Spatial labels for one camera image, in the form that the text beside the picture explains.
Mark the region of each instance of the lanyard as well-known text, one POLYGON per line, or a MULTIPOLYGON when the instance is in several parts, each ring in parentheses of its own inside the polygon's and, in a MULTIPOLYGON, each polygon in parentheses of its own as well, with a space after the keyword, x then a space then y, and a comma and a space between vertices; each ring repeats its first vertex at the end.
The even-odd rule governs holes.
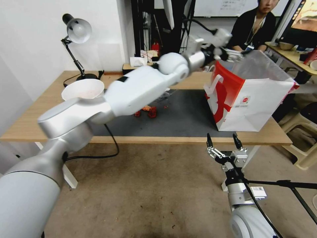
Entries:
POLYGON ((253 32, 254 24, 255 24, 255 22, 256 22, 256 20, 257 20, 257 16, 255 15, 255 17, 254 17, 254 22, 253 22, 253 25, 252 25, 252 27, 251 27, 251 31, 250 31, 250 33, 249 33, 249 35, 248 35, 247 41, 244 43, 245 45, 249 45, 249 44, 252 42, 254 35, 255 35, 255 34, 261 29, 261 27, 264 25, 265 18, 266 18, 266 17, 264 17, 264 18, 262 19, 262 21, 260 22, 258 28, 255 30, 254 34, 252 34, 251 40, 248 41, 251 32, 253 32))

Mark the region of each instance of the floor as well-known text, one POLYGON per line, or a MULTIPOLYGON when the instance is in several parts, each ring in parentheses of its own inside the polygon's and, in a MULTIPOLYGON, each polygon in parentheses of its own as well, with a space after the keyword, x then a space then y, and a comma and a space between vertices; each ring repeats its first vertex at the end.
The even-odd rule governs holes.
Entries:
MULTIPOLYGON (((229 150, 232 147, 219 147, 229 150)), ((114 145, 89 144, 78 154, 110 154, 114 145)), ((262 146, 248 164, 249 179, 317 182, 317 166, 302 171, 284 151, 262 146)), ((225 178, 205 145, 120 145, 111 159, 67 162, 78 179, 66 184, 46 226, 57 237, 228 237, 225 178)), ((265 186, 260 205, 284 237, 317 237, 317 226, 287 188, 265 186)), ((299 190, 309 206, 316 190, 299 190)))

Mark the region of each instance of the woman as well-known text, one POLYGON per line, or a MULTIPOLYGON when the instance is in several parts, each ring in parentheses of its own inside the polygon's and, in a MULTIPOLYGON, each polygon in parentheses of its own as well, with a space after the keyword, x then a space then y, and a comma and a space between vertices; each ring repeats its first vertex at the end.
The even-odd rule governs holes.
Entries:
POLYGON ((258 0, 258 7, 243 13, 235 22, 228 47, 233 50, 265 51, 264 42, 274 35, 276 19, 271 11, 279 0, 258 0))

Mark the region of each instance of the chair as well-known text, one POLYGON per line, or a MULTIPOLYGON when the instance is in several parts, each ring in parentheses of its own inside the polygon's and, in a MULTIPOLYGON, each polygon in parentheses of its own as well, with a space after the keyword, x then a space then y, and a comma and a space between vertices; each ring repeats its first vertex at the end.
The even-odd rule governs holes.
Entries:
POLYGON ((282 129, 285 133, 288 133, 298 126, 302 126, 306 131, 315 136, 315 144, 307 151, 300 150, 294 144, 283 147, 297 157, 294 165, 302 170, 306 170, 317 162, 317 102, 307 105, 295 117, 286 122, 282 126, 282 129))

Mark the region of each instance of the red and white paper bag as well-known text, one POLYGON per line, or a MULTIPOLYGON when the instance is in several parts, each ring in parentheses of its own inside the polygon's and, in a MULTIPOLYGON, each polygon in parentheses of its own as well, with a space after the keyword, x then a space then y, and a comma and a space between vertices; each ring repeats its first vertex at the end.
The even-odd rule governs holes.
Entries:
POLYGON ((263 52, 253 51, 232 64, 216 62, 211 83, 204 85, 219 131, 258 132, 296 82, 263 52))

